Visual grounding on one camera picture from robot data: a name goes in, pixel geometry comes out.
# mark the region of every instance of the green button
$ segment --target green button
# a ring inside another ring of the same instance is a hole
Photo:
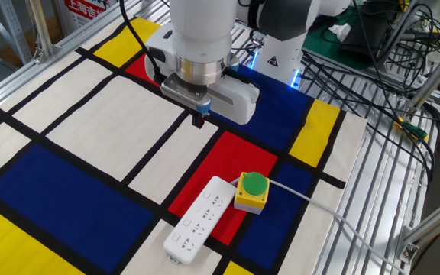
[[[245,191],[252,196],[259,196],[266,192],[267,180],[266,177],[260,173],[248,173],[242,180],[242,186]]]

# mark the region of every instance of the white power strip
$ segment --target white power strip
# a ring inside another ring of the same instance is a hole
[[[234,198],[235,190],[230,183],[212,177],[164,242],[172,262],[191,264]]]

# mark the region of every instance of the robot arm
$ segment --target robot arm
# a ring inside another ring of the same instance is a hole
[[[254,70],[290,85],[300,70],[306,33],[321,7],[325,14],[333,14],[350,2],[241,1],[242,5],[238,0],[171,1],[172,23],[161,27],[145,44],[167,77],[161,83],[162,93],[190,107],[193,124],[199,128],[210,111],[240,125],[248,123],[254,114],[259,89],[225,73],[235,70],[239,63],[230,52],[236,17],[267,34]],[[150,60],[146,58],[145,62],[148,76],[154,79]]]

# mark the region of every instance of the blue led light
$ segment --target blue led light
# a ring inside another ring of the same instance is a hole
[[[293,76],[293,79],[291,80],[291,88],[295,88],[295,81],[296,81],[296,77],[298,77],[298,73],[299,73],[299,69],[296,70],[295,75]]]
[[[251,69],[254,68],[254,62],[256,62],[256,58],[257,58],[258,53],[259,53],[259,50],[256,50],[256,53],[254,54],[254,58],[252,59],[252,62],[251,62]]]

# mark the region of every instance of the white cable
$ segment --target white cable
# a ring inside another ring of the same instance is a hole
[[[359,235],[359,233],[356,231],[356,229],[354,229],[354,227],[352,227],[352,225],[348,222],[348,220],[346,220],[344,217],[342,217],[341,215],[339,215],[337,212],[335,212],[335,211],[333,211],[332,209],[330,209],[329,207],[327,207],[327,206],[321,204],[320,202],[317,202],[317,201],[315,201],[315,200],[313,200],[313,199],[310,199],[309,197],[303,195],[302,193],[297,192],[297,191],[295,191],[295,190],[289,188],[288,186],[284,186],[283,184],[278,183],[278,182],[275,182],[274,180],[271,180],[271,179],[270,179],[270,183],[274,184],[275,186],[279,186],[279,187],[285,189],[286,191],[289,191],[289,192],[291,192],[291,193],[293,193],[293,194],[295,194],[295,195],[301,197],[302,199],[305,199],[306,201],[308,201],[308,202],[310,202],[310,203],[312,203],[312,204],[314,204],[314,205],[317,205],[317,206],[320,207],[321,209],[324,209],[325,211],[327,211],[327,212],[333,214],[336,218],[340,219],[341,222],[344,222],[344,224],[346,224],[346,225],[349,227],[349,229],[351,229],[351,231],[354,233],[354,235],[359,239],[359,241],[361,241],[361,243],[362,243],[365,247],[367,247],[367,249],[368,249],[369,251],[371,251],[371,253],[373,253],[375,256],[379,257],[381,260],[383,260],[385,263],[389,264],[391,267],[393,267],[393,268],[395,268],[396,270],[398,270],[400,273],[407,275],[407,273],[406,273],[403,269],[401,269],[400,267],[398,267],[397,265],[395,265],[394,263],[392,263],[390,260],[386,259],[385,257],[379,255],[379,254],[378,254],[378,253],[377,253],[377,252],[376,252],[376,251],[370,246],[370,244],[368,244],[368,243],[363,239],[363,237],[361,237],[361,235]]]

